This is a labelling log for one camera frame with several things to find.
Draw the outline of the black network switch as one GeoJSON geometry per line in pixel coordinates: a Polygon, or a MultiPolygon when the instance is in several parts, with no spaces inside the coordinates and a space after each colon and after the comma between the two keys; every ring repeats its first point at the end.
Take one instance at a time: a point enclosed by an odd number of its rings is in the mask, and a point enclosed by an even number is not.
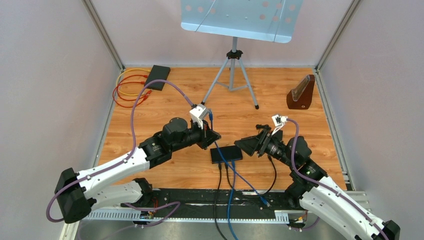
{"type": "Polygon", "coordinates": [[[220,147],[219,150],[220,151],[218,151],[217,148],[210,149],[212,164],[224,163],[221,157],[221,154],[224,157],[224,159],[229,163],[231,161],[239,161],[243,159],[243,154],[241,149],[235,145],[220,147]]]}

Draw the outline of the black power adapter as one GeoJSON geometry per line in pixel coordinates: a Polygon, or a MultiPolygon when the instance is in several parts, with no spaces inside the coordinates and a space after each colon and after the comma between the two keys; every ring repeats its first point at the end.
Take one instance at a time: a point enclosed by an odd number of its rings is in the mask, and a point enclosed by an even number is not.
{"type": "Polygon", "coordinates": [[[265,130],[267,132],[272,129],[268,124],[257,124],[255,127],[257,130],[265,130]]]}

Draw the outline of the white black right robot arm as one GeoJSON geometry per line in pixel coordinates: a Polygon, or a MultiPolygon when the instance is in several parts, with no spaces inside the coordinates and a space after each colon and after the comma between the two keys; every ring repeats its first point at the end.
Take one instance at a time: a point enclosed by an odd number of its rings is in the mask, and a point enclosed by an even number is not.
{"type": "Polygon", "coordinates": [[[312,151],[303,136],[284,143],[263,129],[234,144],[249,156],[268,155],[290,168],[293,182],[285,191],[285,201],[290,208],[301,207],[314,213],[348,240],[400,239],[401,229],[397,223],[382,220],[362,207],[312,160],[312,151]]]}

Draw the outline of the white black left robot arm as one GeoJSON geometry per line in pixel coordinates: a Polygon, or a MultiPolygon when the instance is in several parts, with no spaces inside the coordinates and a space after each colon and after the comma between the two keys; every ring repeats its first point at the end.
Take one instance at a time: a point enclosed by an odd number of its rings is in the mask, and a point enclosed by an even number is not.
{"type": "Polygon", "coordinates": [[[205,120],[188,123],[183,118],[172,118],[161,131],[114,160],[79,172],[71,167],[63,170],[47,205],[46,217],[54,223],[71,224],[94,210],[116,204],[149,206],[153,193],[146,180],[137,178],[126,184],[114,183],[167,162],[181,149],[197,145],[206,150],[220,138],[205,120]]]}

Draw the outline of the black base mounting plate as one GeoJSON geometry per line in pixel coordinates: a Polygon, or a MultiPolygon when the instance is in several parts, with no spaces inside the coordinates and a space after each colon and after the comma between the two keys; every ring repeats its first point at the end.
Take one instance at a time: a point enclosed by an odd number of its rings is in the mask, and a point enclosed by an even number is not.
{"type": "Polygon", "coordinates": [[[258,198],[243,195],[238,190],[230,199],[229,189],[178,189],[156,188],[147,196],[143,196],[131,205],[137,208],[160,207],[172,202],[180,202],[180,206],[172,218],[184,219],[209,219],[226,220],[227,211],[230,209],[232,220],[271,220],[276,219],[278,211],[289,214],[289,219],[294,220],[311,214],[303,209],[299,203],[295,203],[288,194],[283,191],[272,191],[265,195],[269,205],[258,198]]]}

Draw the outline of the brown wooden metronome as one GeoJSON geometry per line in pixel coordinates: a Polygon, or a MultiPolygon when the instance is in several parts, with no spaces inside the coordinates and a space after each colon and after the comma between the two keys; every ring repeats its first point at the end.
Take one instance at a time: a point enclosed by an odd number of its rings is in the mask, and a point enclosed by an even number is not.
{"type": "Polygon", "coordinates": [[[308,74],[286,95],[287,107],[291,110],[308,110],[312,104],[316,77],[308,74]]]}

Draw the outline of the light blue music stand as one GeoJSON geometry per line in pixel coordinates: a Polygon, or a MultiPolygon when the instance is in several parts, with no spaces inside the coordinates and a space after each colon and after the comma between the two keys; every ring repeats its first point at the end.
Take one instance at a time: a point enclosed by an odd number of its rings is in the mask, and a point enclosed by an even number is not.
{"type": "Polygon", "coordinates": [[[287,44],[292,40],[295,24],[303,5],[302,0],[182,0],[181,28],[186,31],[232,37],[231,49],[224,63],[203,97],[205,104],[226,67],[229,67],[229,83],[224,87],[230,92],[234,87],[236,64],[242,71],[245,85],[251,94],[255,109],[257,98],[242,60],[243,51],[237,48],[240,38],[287,44]]]}

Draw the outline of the black spare switch box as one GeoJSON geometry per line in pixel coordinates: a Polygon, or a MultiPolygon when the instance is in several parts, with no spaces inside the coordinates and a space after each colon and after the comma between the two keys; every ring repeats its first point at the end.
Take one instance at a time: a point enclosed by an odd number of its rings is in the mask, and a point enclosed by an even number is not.
{"type": "Polygon", "coordinates": [[[145,81],[144,86],[147,86],[147,88],[150,90],[162,91],[165,86],[165,83],[154,82],[154,81],[167,80],[169,77],[170,71],[171,71],[171,68],[168,66],[153,65],[145,81]]]}

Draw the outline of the aluminium frame rail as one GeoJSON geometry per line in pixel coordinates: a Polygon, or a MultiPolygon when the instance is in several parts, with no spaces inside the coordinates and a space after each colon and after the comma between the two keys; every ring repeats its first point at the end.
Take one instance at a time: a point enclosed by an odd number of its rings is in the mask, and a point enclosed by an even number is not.
{"type": "Polygon", "coordinates": [[[78,222],[91,212],[110,206],[128,207],[144,219],[169,217],[188,219],[223,218],[271,220],[277,211],[291,210],[314,213],[345,238],[352,240],[386,240],[384,222],[371,214],[338,186],[329,190],[287,189],[264,193],[230,189],[153,188],[144,178],[112,186],[86,189],[71,184],[57,189],[57,202],[67,224],[78,222]]]}

